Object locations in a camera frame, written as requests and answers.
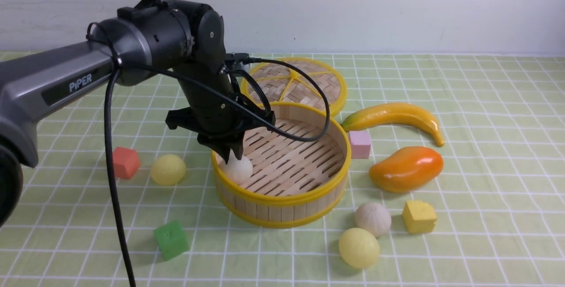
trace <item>table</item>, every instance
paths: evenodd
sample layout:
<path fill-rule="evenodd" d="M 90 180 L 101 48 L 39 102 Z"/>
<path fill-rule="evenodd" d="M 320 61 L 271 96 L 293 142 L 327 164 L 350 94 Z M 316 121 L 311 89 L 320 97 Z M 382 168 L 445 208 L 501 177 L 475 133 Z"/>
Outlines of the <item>table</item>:
<path fill-rule="evenodd" d="M 4 60 L 21 56 L 0 52 Z M 412 102 L 436 114 L 446 145 L 412 127 L 371 128 L 368 160 L 353 160 L 343 199 L 323 219 L 288 230 L 233 216 L 214 189 L 210 152 L 186 130 L 169 130 L 168 110 L 188 106 L 175 80 L 155 76 L 116 87 L 113 144 L 135 148 L 142 166 L 119 195 L 139 286 L 563 286 L 565 285 L 565 57 L 430 54 L 254 54 L 301 56 L 334 66 L 348 85 L 337 120 L 383 102 Z M 105 87 L 38 124 L 40 165 L 0 229 L 0 287 L 128 285 L 105 172 Z M 435 180 L 407 195 L 377 189 L 368 168 L 405 146 L 444 157 Z M 157 156 L 185 159 L 185 180 L 153 184 Z M 408 235 L 407 199 L 438 214 L 433 233 Z M 393 215 L 381 257 L 362 272 L 337 240 L 353 212 L 376 200 Z M 190 251 L 171 261 L 153 230 L 179 220 Z"/>

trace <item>yellow ball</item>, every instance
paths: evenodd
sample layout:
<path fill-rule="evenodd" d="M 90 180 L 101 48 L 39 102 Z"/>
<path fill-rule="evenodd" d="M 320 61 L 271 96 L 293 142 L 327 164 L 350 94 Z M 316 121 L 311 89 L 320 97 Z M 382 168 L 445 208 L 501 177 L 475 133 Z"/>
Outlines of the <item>yellow ball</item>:
<path fill-rule="evenodd" d="M 163 155 L 151 166 L 151 178 L 156 184 L 172 186 L 181 181 L 186 173 L 186 164 L 176 155 Z"/>
<path fill-rule="evenodd" d="M 339 238 L 339 254 L 352 267 L 365 269 L 376 263 L 381 248 L 373 234 L 359 227 L 353 227 Z"/>

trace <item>bamboo steamer basket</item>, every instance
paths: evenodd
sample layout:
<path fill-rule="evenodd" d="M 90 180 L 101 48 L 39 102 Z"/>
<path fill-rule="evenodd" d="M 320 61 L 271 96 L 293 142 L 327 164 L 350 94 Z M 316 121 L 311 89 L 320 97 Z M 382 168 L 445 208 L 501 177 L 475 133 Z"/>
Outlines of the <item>bamboo steamer basket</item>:
<path fill-rule="evenodd" d="M 325 112 L 294 102 L 273 102 L 276 126 L 297 136 L 316 136 Z M 244 155 L 253 164 L 252 178 L 238 185 L 229 180 L 212 151 L 215 185 L 222 203 L 236 216 L 260 227 L 289 228 L 313 222 L 333 209 L 347 186 L 351 145 L 330 118 L 317 142 L 298 142 L 256 128 L 246 132 Z"/>
<path fill-rule="evenodd" d="M 285 57 L 279 60 L 296 66 L 310 76 L 328 99 L 331 116 L 339 114 L 347 101 L 347 84 L 337 70 L 311 58 Z M 252 68 L 250 76 L 259 84 L 269 102 L 298 102 L 325 111 L 324 101 L 316 88 L 298 72 L 286 66 L 260 63 Z M 246 80 L 242 80 L 241 92 L 255 104 L 262 106 L 259 96 Z"/>

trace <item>toy banana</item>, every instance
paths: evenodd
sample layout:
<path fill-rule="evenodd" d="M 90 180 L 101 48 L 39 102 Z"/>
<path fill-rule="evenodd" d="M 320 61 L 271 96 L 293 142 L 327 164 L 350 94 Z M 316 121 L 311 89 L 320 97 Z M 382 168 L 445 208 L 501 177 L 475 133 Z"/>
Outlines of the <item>toy banana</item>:
<path fill-rule="evenodd" d="M 384 124 L 414 126 L 432 135 L 438 147 L 445 144 L 436 117 L 426 109 L 406 102 L 390 102 L 359 110 L 347 116 L 341 126 L 349 132 Z"/>

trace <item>white wall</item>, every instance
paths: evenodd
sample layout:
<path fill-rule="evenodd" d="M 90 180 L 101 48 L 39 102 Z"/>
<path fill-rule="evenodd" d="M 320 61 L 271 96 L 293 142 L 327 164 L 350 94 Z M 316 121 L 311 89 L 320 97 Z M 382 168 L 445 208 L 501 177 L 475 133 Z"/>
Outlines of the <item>white wall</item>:
<path fill-rule="evenodd" d="M 139 0 L 0 0 L 0 49 L 83 41 Z M 565 53 L 565 0 L 191 0 L 247 52 Z"/>

